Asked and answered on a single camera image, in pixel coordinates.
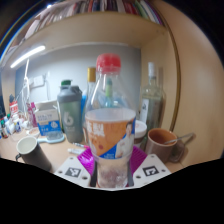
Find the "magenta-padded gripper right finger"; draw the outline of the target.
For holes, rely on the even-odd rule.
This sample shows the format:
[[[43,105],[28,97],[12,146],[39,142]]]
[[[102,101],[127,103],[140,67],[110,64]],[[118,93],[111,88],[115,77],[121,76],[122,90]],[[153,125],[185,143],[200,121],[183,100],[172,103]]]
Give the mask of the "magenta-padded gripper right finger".
[[[157,155],[147,155],[138,147],[133,147],[129,162],[128,187],[142,187],[170,174]]]

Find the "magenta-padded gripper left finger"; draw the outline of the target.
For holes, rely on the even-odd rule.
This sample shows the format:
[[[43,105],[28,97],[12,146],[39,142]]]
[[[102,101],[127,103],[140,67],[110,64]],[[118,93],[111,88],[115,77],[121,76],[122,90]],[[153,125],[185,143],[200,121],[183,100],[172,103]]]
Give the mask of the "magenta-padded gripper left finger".
[[[78,156],[69,156],[54,174],[81,187],[95,187],[97,173],[91,150],[87,148]]]

